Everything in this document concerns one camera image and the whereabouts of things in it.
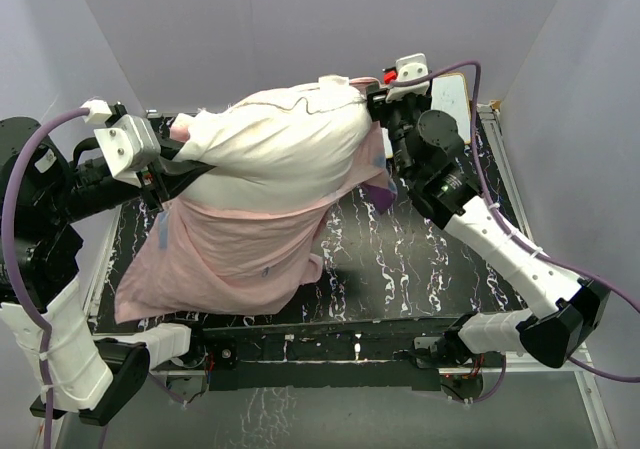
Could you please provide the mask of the purple Elsa print pillowcase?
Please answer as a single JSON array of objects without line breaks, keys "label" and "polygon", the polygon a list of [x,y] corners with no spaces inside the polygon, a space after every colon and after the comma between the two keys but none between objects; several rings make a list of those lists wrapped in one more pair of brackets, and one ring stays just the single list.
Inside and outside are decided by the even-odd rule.
[{"label": "purple Elsa print pillowcase", "polygon": [[117,287],[116,322],[176,312],[278,313],[300,286],[321,278],[324,262],[313,244],[331,207],[358,186],[369,191],[379,212],[397,194],[378,124],[356,151],[345,183],[307,208],[271,214],[173,199]]}]

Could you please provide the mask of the white pillow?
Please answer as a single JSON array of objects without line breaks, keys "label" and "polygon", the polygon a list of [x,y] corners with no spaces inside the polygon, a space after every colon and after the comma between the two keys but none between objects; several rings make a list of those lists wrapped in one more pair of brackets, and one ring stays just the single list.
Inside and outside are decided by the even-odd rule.
[{"label": "white pillow", "polygon": [[252,94],[221,113],[179,114],[179,161],[211,169],[183,197],[220,210],[286,213],[386,170],[363,81],[338,75]]}]

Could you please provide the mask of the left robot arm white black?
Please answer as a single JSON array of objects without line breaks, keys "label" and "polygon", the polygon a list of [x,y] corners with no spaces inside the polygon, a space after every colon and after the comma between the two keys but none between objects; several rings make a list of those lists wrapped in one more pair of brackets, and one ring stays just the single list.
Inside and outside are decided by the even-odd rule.
[{"label": "left robot arm white black", "polygon": [[111,106],[66,159],[51,140],[77,109],[41,125],[1,123],[1,318],[31,364],[41,393],[31,413],[68,413],[105,426],[140,390],[148,373],[177,360],[201,366],[207,345],[189,327],[163,324],[131,337],[95,338],[79,294],[75,223],[134,199],[159,208],[204,174],[180,162],[179,144],[150,122]]}]

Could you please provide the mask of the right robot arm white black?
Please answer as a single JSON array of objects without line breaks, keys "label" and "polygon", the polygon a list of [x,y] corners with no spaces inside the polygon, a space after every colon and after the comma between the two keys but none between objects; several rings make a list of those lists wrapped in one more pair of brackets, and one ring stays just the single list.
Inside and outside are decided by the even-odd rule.
[{"label": "right robot arm white black", "polygon": [[525,301],[523,310],[469,313],[438,341],[436,352],[466,366],[487,352],[528,353],[561,367],[597,328],[609,298],[602,284],[542,260],[542,250],[491,212],[456,120],[426,95],[393,100],[377,83],[366,88],[373,121],[388,130],[397,173],[414,208],[488,263]]}]

